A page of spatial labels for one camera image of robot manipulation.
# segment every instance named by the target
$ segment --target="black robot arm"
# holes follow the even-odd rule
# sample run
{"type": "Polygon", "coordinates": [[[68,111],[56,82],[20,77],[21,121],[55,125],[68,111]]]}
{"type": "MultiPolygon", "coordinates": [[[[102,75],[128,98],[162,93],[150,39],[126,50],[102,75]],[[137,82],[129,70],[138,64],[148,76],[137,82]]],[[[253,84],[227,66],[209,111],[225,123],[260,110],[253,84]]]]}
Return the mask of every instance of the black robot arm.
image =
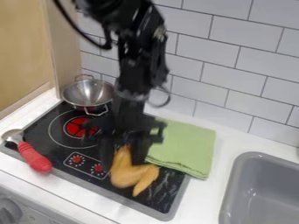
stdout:
{"type": "MultiPolygon", "coordinates": [[[[106,170],[111,166],[116,145],[131,144],[133,163],[142,163],[149,147],[163,141],[166,127],[164,122],[143,113],[150,90],[162,87],[169,72],[165,65],[167,35],[162,16],[150,0],[73,0],[86,16],[101,24],[106,43],[99,45],[77,27],[59,0],[53,2],[72,28],[95,46],[111,49],[111,32],[118,37],[120,76],[115,83],[113,113],[95,118],[84,126],[102,129],[101,133],[87,138],[98,142],[106,170]]],[[[159,106],[169,101],[170,95],[159,106]]]]}
{"type": "Polygon", "coordinates": [[[165,64],[167,41],[164,20],[150,0],[73,0],[86,16],[101,24],[106,43],[87,37],[53,0],[68,23],[99,48],[111,49],[111,32],[118,36],[120,76],[115,92],[124,99],[145,102],[152,88],[161,87],[169,72],[165,64]]]}

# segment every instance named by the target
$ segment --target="white tile wall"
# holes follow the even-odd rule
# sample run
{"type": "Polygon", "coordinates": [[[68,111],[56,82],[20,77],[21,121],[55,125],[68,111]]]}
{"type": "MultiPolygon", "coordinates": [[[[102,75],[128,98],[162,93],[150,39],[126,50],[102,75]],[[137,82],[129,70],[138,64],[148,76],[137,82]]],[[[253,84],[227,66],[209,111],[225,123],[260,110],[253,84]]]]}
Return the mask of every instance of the white tile wall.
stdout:
{"type": "Polygon", "coordinates": [[[242,47],[237,68],[299,82],[299,58],[242,47]]]}
{"type": "MultiPolygon", "coordinates": [[[[169,35],[166,108],[298,146],[299,1],[154,1],[169,35]]],[[[103,40],[100,25],[78,17],[86,34],[103,40]]],[[[99,51],[84,41],[80,48],[82,73],[114,83],[116,48],[99,51]]],[[[164,98],[157,90],[151,96],[164,98]]]]}
{"type": "Polygon", "coordinates": [[[116,60],[106,59],[101,56],[93,56],[93,54],[82,52],[81,61],[83,68],[114,77],[119,75],[118,61],[116,60]]]}
{"type": "Polygon", "coordinates": [[[299,105],[299,84],[268,78],[262,96],[279,102],[299,105]]]}
{"type": "MultiPolygon", "coordinates": [[[[93,39],[96,43],[100,43],[100,38],[95,37],[95,36],[90,36],[87,35],[89,38],[93,39]]],[[[89,43],[87,40],[85,40],[84,38],[80,38],[80,49],[83,52],[87,52],[87,53],[94,53],[97,55],[100,55],[100,49],[98,47],[96,47],[95,45],[89,43]]]]}
{"type": "Polygon", "coordinates": [[[177,54],[196,60],[233,67],[239,47],[202,38],[178,36],[177,54]]]}
{"type": "Polygon", "coordinates": [[[299,31],[285,29],[278,52],[299,57],[299,31]]]}
{"type": "Polygon", "coordinates": [[[197,102],[194,116],[207,119],[215,123],[247,132],[253,119],[250,115],[244,115],[229,109],[213,106],[204,102],[197,102]]]}
{"type": "Polygon", "coordinates": [[[104,38],[105,35],[101,26],[94,22],[93,19],[84,16],[81,12],[78,12],[77,20],[79,27],[83,32],[104,38]]]}
{"type": "Polygon", "coordinates": [[[266,77],[205,63],[202,81],[251,95],[260,95],[266,77]]]}
{"type": "MultiPolygon", "coordinates": [[[[150,92],[149,100],[155,104],[162,104],[167,99],[167,95],[158,90],[152,90],[150,92]]],[[[164,107],[164,109],[169,109],[176,111],[180,114],[192,116],[195,108],[195,100],[187,99],[182,96],[172,95],[171,102],[164,107]]]]}
{"type": "Polygon", "coordinates": [[[251,0],[184,0],[184,9],[230,18],[247,18],[251,0]]]}
{"type": "Polygon", "coordinates": [[[250,20],[298,29],[298,11],[296,0],[254,0],[250,20]]]}
{"type": "Polygon", "coordinates": [[[214,17],[211,30],[211,39],[273,52],[281,35],[280,27],[226,17],[214,17]]]}
{"type": "Polygon", "coordinates": [[[169,31],[207,38],[212,16],[163,6],[158,9],[163,13],[169,31]]]}
{"type": "Polygon", "coordinates": [[[199,81],[203,62],[194,59],[185,59],[170,54],[166,55],[166,62],[170,68],[170,74],[199,81]]]}
{"type": "Polygon", "coordinates": [[[299,128],[299,108],[298,107],[294,107],[292,114],[289,117],[288,124],[299,128]]]}
{"type": "Polygon", "coordinates": [[[108,75],[105,75],[105,74],[102,74],[101,75],[101,79],[103,80],[103,81],[107,81],[107,82],[109,82],[109,83],[111,83],[111,84],[115,84],[115,80],[116,80],[116,78],[115,77],[111,77],[111,76],[108,76],[108,75]]]}
{"type": "MultiPolygon", "coordinates": [[[[101,38],[101,44],[103,45],[105,43],[105,39],[101,38]]],[[[113,60],[118,60],[118,50],[117,50],[117,44],[114,42],[112,45],[112,49],[110,51],[101,50],[101,56],[110,58],[113,60]]]]}
{"type": "Polygon", "coordinates": [[[90,75],[93,75],[93,77],[97,80],[101,80],[101,74],[100,73],[96,73],[94,71],[89,71],[89,70],[86,70],[84,68],[82,68],[82,74],[90,74],[90,75]]]}
{"type": "Polygon", "coordinates": [[[288,104],[262,99],[257,96],[230,91],[226,107],[249,115],[285,123],[292,107],[288,104]]]}
{"type": "Polygon", "coordinates": [[[175,54],[177,51],[177,33],[175,32],[167,32],[168,40],[166,46],[166,52],[175,54]]]}
{"type": "Polygon", "coordinates": [[[166,5],[175,8],[181,8],[183,0],[154,0],[155,4],[166,5]]]}
{"type": "Polygon", "coordinates": [[[194,100],[224,106],[227,90],[205,83],[173,77],[172,92],[194,100]]]}
{"type": "Polygon", "coordinates": [[[265,137],[283,144],[299,146],[299,129],[295,129],[277,122],[270,122],[255,117],[250,129],[251,134],[265,137]]]}

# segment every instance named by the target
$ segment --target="wooden cabinet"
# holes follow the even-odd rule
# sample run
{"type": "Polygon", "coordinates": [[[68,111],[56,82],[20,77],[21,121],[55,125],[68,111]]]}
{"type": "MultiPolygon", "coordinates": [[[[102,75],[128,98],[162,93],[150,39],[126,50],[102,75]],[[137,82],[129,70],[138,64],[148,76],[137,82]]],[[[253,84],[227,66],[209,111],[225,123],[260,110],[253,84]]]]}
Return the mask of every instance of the wooden cabinet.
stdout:
{"type": "MultiPolygon", "coordinates": [[[[61,2],[74,18],[71,1],[61,2]]],[[[49,83],[59,94],[80,71],[79,55],[78,38],[52,0],[1,0],[0,113],[49,83]]]]}

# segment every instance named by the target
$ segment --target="white countertop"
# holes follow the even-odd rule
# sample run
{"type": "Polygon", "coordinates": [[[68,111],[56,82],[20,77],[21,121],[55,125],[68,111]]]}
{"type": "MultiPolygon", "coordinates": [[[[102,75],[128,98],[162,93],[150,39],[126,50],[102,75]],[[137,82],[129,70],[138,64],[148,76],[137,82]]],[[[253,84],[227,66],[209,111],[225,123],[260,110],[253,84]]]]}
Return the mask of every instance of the white countertop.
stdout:
{"type": "MultiPolygon", "coordinates": [[[[0,121],[0,136],[6,130],[22,129],[58,102],[54,90],[40,95],[0,121]]],[[[210,178],[206,181],[191,179],[176,216],[167,222],[170,224],[217,224],[233,161],[244,152],[260,151],[295,163],[299,162],[295,147],[165,109],[146,108],[146,112],[216,130],[218,136],[210,178]]],[[[81,223],[164,223],[54,175],[40,175],[27,164],[1,152],[0,179],[2,185],[9,186],[13,191],[41,201],[81,223]]]]}

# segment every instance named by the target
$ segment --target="sink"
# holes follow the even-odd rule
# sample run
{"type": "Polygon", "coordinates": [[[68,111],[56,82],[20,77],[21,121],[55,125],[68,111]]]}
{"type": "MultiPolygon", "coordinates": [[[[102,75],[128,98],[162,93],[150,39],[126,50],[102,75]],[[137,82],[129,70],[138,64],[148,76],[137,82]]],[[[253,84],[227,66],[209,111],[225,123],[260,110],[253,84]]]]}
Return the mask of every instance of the sink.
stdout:
{"type": "Polygon", "coordinates": [[[236,158],[219,224],[298,224],[299,164],[259,152],[236,158]]]}

